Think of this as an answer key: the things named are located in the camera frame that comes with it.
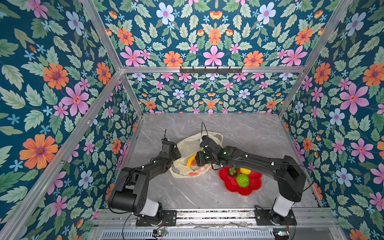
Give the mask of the yellow fake lemon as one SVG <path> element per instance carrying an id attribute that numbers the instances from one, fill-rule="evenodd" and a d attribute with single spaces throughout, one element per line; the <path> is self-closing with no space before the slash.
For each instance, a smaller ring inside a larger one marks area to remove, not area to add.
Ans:
<path id="1" fill-rule="evenodd" d="M 240 168 L 240 173 L 244 175 L 249 175 L 252 171 L 244 168 Z"/>

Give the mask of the yellow fake banana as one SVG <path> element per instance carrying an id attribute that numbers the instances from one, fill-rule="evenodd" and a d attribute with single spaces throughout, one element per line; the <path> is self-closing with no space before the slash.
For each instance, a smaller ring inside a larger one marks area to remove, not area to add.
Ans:
<path id="1" fill-rule="evenodd" d="M 198 167 L 196 161 L 197 154 L 192 155 L 187 161 L 187 167 L 190 169 L 196 169 Z"/>

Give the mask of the cream plastic fruit-print bag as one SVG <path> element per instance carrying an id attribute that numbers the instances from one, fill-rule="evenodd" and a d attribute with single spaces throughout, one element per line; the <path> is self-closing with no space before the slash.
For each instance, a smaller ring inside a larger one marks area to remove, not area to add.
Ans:
<path id="1" fill-rule="evenodd" d="M 220 133 L 210 132 L 208 134 L 195 134 L 184 140 L 177 143 L 177 146 L 181 152 L 182 157 L 172 163 L 170 168 L 171 175 L 175 179 L 186 179 L 186 178 L 197 178 L 202 176 L 203 174 L 209 172 L 213 169 L 211 164 L 206 164 L 202 167 L 197 167 L 196 169 L 190 169 L 187 167 L 188 159 L 200 151 L 200 143 L 202 140 L 202 136 L 208 135 L 212 138 L 217 144 L 223 147 L 224 137 Z"/>

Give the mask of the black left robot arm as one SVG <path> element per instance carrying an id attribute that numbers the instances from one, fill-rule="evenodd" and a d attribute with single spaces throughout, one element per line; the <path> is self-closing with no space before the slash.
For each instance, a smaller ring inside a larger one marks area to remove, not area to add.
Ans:
<path id="1" fill-rule="evenodd" d="M 173 162 L 181 158 L 177 144 L 162 139 L 162 149 L 148 164 L 120 171 L 108 197 L 108 207 L 135 215 L 156 217 L 161 215 L 161 204 L 148 199 L 149 183 L 166 173 Z"/>

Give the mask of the red flower-shaped plastic bowl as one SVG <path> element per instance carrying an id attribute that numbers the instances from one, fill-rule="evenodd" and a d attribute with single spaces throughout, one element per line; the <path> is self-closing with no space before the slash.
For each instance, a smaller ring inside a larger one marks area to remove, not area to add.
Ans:
<path id="1" fill-rule="evenodd" d="M 262 187 L 263 175 L 244 168 L 224 167 L 219 170 L 219 177 L 229 192 L 241 196 L 249 196 Z"/>

